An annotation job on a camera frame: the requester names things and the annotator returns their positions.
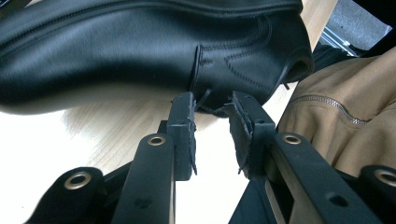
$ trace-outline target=leather upper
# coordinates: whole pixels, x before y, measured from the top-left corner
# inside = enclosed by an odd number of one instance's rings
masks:
[[[183,91],[210,113],[232,91],[263,104],[312,70],[301,9],[294,0],[43,1],[0,21],[0,109]]]

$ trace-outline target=light wooden table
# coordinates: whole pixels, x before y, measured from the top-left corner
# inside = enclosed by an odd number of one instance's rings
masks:
[[[302,17],[313,48],[336,0],[303,3]],[[291,94],[279,87],[264,106],[275,122]],[[0,113],[0,223],[24,222],[53,181],[70,169],[94,166],[107,174],[131,161],[139,140],[156,133],[170,106],[135,100],[35,116]],[[177,182],[177,223],[226,223],[248,181],[237,175],[228,120],[196,114],[195,122],[199,175]]]

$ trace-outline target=gray carpet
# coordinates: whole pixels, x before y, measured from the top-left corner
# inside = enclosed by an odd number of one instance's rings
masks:
[[[338,0],[327,27],[359,49],[369,49],[390,29],[352,0]]]

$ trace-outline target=metal zipper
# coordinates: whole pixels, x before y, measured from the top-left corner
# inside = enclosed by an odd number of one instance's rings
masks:
[[[332,98],[328,98],[328,97],[323,97],[323,96],[302,96],[300,98],[297,98],[295,100],[293,100],[291,103],[292,104],[297,104],[300,102],[307,102],[307,101],[315,101],[315,102],[321,102],[324,104],[328,104],[328,105],[332,105],[334,107],[336,107],[344,116],[347,120],[349,120],[350,122],[352,122],[353,124],[358,124],[358,125],[365,125],[368,121],[365,120],[361,120],[361,119],[355,119],[352,116],[350,116],[347,113],[346,108],[341,105],[341,103],[339,103],[338,101],[332,99]]]

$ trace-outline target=brown fabric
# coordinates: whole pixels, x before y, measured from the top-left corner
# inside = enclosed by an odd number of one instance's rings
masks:
[[[360,121],[352,122],[340,106],[320,102],[318,96],[337,101]],[[303,80],[291,97],[279,131],[305,136],[330,165],[354,176],[370,164],[396,168],[394,102],[396,48],[379,57],[334,64]]]

